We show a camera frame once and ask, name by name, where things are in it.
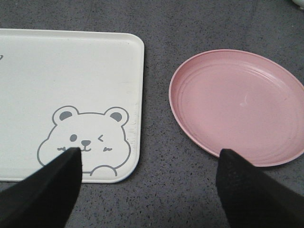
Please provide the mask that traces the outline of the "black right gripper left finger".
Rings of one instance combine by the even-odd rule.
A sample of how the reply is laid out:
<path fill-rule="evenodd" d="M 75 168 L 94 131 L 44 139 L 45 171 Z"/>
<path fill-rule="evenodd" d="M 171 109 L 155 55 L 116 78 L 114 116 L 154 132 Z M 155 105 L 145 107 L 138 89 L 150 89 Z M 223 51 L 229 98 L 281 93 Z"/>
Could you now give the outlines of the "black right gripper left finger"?
<path fill-rule="evenodd" d="M 79 148 L 70 148 L 0 194 L 2 228 L 63 228 L 82 182 Z"/>

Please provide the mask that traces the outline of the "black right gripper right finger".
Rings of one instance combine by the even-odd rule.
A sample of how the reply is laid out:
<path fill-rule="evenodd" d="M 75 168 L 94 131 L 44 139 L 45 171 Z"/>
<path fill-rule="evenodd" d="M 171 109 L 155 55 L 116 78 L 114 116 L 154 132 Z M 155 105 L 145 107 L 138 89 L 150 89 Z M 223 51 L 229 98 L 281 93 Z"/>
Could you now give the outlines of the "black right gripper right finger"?
<path fill-rule="evenodd" d="M 232 228 L 302 228 L 304 198 L 231 149 L 220 152 L 218 195 Z"/>

